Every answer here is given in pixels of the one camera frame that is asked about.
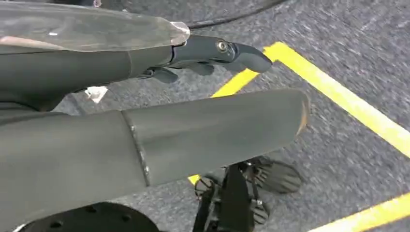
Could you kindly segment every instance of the black cable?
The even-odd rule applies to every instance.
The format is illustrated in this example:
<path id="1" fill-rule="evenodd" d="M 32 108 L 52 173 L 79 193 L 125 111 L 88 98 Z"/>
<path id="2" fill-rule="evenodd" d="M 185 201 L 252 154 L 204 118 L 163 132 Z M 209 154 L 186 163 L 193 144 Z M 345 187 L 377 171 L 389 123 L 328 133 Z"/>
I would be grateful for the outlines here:
<path id="1" fill-rule="evenodd" d="M 200 28 L 207 28 L 207 27 L 212 27 L 212 26 L 216 26 L 216 25 L 221 25 L 221 24 L 225 24 L 225 23 L 230 23 L 232 21 L 236 21 L 251 15 L 256 15 L 259 14 L 263 11 L 266 11 L 274 6 L 277 6 L 283 2 L 285 2 L 286 0 L 269 0 L 269 3 L 267 3 L 266 5 L 263 5 L 261 7 L 258 7 L 256 9 L 250 10 L 248 12 L 245 13 L 235 13 L 232 15 L 229 15 L 227 17 L 219 17 L 219 18 L 213 18 L 213 19 L 209 19 L 209 20 L 200 20 L 200 21 L 194 21 L 191 23 L 187 23 L 187 26 L 190 29 L 200 29 Z"/>

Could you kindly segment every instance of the floor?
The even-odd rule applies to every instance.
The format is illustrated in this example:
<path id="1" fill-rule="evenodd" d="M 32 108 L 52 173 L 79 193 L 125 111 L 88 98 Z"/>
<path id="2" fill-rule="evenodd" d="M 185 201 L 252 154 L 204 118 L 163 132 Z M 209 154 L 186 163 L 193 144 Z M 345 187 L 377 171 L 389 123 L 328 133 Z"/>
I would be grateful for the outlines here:
<path id="1" fill-rule="evenodd" d="M 187 22 L 260 2 L 130 0 L 113 6 Z M 282 41 L 410 130 L 409 9 L 408 0 L 289 0 L 259 15 L 196 33 L 261 50 Z M 180 80 L 171 85 L 134 79 L 113 83 L 99 104 L 84 93 L 70 95 L 56 110 L 78 115 L 208 98 L 235 73 L 217 69 L 212 76 L 179 74 Z M 293 163 L 306 182 L 294 194 L 263 193 L 272 208 L 271 219 L 257 231 L 307 232 L 410 192 L 410 159 L 286 66 L 275 63 L 240 92 L 280 87 L 299 88 L 310 96 L 311 119 L 294 144 L 270 156 Z M 117 201 L 141 210 L 161 230 L 172 232 L 190 231 L 197 208 L 193 187 L 185 179 Z M 408 228 L 410 218 L 371 231 L 407 232 Z"/>

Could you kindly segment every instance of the yellow floor tape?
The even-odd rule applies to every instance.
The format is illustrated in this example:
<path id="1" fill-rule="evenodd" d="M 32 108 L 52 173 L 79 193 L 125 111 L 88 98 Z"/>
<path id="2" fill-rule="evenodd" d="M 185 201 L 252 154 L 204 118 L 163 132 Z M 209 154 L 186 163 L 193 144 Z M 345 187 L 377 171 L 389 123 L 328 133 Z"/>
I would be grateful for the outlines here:
<path id="1" fill-rule="evenodd" d="M 310 230 L 309 232 L 362 232 L 403 219 L 409 214 L 410 193 Z"/>
<path id="2" fill-rule="evenodd" d="M 273 62 L 277 60 L 282 62 L 296 74 L 308 81 L 318 91 L 322 92 L 410 158 L 410 132 L 393 122 L 382 112 L 359 98 L 284 43 L 279 42 L 270 47 L 266 47 L 264 54 Z M 212 97 L 235 94 L 257 75 L 258 73 L 256 72 L 244 70 L 233 77 L 212 95 Z M 189 177 L 189 180 L 195 184 L 199 178 L 199 175 L 194 175 Z M 410 216 L 410 193 L 310 230 L 309 232 L 363 232 L 408 216 Z"/>

